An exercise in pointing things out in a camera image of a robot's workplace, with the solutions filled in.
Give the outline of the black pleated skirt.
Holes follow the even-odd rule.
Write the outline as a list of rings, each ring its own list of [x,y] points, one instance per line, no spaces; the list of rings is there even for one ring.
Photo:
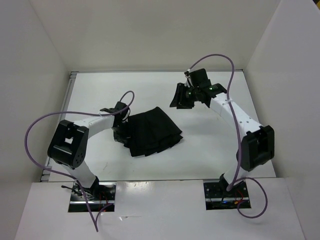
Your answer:
[[[150,156],[172,148],[182,139],[182,130],[160,108],[129,116],[130,130],[128,148],[132,157]]]

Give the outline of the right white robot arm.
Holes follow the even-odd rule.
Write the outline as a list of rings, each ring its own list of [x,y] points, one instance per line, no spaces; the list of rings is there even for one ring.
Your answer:
[[[230,97],[230,88],[212,84],[204,68],[184,73],[185,83],[178,83],[171,108],[192,109],[195,102],[205,104],[217,113],[237,134],[237,163],[219,179],[219,191],[229,197],[249,172],[265,164],[275,155],[275,131],[251,118]]]

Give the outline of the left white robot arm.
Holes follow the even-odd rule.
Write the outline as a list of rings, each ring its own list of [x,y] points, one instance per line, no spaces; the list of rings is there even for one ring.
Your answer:
[[[107,192],[85,162],[88,140],[108,129],[113,130],[115,139],[121,143],[129,138],[123,129],[131,110],[125,103],[119,101],[114,108],[103,108],[101,111],[106,116],[99,114],[74,122],[60,121],[47,150],[51,159],[76,178],[75,190],[81,191],[88,200]]]

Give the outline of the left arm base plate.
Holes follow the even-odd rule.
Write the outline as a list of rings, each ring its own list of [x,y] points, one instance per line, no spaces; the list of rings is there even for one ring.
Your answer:
[[[113,212],[115,210],[115,197],[116,197],[116,182],[100,182],[103,192],[98,196],[88,196],[88,204],[93,213],[98,213],[100,210],[103,212]],[[85,198],[77,183],[72,187],[62,186],[71,190],[68,212],[69,213],[87,213],[88,208]]]

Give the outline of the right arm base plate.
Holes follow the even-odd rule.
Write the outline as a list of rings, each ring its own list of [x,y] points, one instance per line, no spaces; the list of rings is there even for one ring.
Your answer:
[[[204,181],[206,210],[250,209],[251,203],[247,185],[241,182],[229,192],[223,192],[218,181]]]

